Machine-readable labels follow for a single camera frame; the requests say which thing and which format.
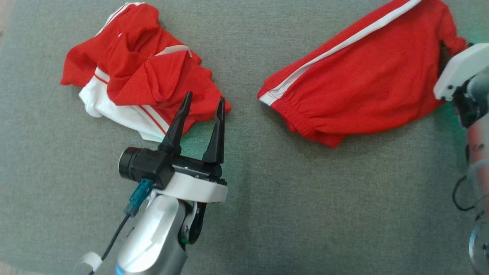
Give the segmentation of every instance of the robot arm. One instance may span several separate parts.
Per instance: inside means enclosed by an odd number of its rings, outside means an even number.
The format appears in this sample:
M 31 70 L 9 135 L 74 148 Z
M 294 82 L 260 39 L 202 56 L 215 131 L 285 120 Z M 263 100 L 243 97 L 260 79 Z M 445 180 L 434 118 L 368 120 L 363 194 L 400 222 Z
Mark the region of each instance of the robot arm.
M 227 183 L 221 178 L 225 101 L 219 101 L 202 160 L 180 155 L 191 101 L 192 92 L 188 92 L 157 150 L 129 147 L 120 157 L 121 177 L 139 183 L 124 210 L 126 219 L 137 214 L 147 197 L 150 202 L 118 252 L 118 275 L 180 274 L 187 259 L 186 245 L 195 243 L 202 229 L 206 204 L 226 198 Z
M 446 65 L 434 93 L 453 101 L 462 127 L 467 128 L 467 180 L 476 190 L 478 214 L 469 241 L 477 275 L 489 274 L 489 44 L 477 44 Z

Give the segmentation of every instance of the red clothing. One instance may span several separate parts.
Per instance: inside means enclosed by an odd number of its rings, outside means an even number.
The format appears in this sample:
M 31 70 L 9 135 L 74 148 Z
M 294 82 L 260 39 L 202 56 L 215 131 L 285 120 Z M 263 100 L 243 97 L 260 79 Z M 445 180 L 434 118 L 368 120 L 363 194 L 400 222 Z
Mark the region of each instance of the red clothing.
M 399 127 L 443 102 L 440 42 L 452 55 L 466 49 L 440 0 L 393 0 L 304 58 L 270 76 L 258 98 L 292 132 L 336 147 L 352 134 Z
M 212 119 L 222 95 L 211 81 L 212 72 L 158 24 L 158 14 L 144 3 L 119 8 L 95 37 L 68 52 L 61 84 L 84 87 L 80 97 L 89 114 L 100 113 L 143 137 L 161 140 L 188 91 L 193 100 L 184 132 L 196 121 Z M 100 103 L 107 96 L 115 104 L 111 111 L 104 106 L 110 102 Z M 127 108 L 118 106 L 133 108 L 127 114 Z M 146 122 L 153 123 L 154 131 L 149 124 L 138 129 L 138 123 Z

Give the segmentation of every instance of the black wire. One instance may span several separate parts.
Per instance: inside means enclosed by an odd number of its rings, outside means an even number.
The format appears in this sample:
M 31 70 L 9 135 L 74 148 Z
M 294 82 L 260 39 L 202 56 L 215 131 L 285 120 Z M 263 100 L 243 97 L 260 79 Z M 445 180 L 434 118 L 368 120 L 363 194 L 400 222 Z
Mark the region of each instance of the black wire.
M 467 179 L 467 176 L 463 176 L 461 177 L 457 183 L 455 184 L 455 187 L 453 188 L 453 192 L 452 192 L 452 201 L 453 201 L 453 204 L 455 205 L 455 207 L 460 210 L 460 211 L 469 211 L 471 209 L 474 209 L 475 208 L 475 205 L 473 206 L 470 206 L 470 207 L 467 207 L 467 208 L 463 208 L 461 207 L 458 202 L 457 202 L 457 199 L 455 198 L 455 194 L 457 194 L 457 190 L 458 190 L 458 187 L 460 186 L 460 184 L 465 181 Z
M 122 220 L 122 223 L 119 225 L 119 228 L 117 228 L 117 230 L 115 231 L 114 233 L 114 236 L 112 237 L 112 240 L 111 240 L 111 243 L 109 243 L 109 246 L 107 246 L 107 249 L 105 250 L 105 253 L 102 255 L 102 261 L 105 260 L 105 258 L 107 258 L 107 255 L 109 255 L 109 252 L 111 251 L 112 249 L 112 246 L 114 245 L 115 243 L 115 240 L 117 239 L 117 236 L 119 235 L 119 233 L 121 232 L 122 228 L 124 227 L 124 225 L 126 224 L 127 220 L 129 220 L 129 217 L 131 215 L 127 214 L 125 217 L 124 217 L 124 220 Z M 95 272 L 92 270 L 89 275 L 93 275 Z

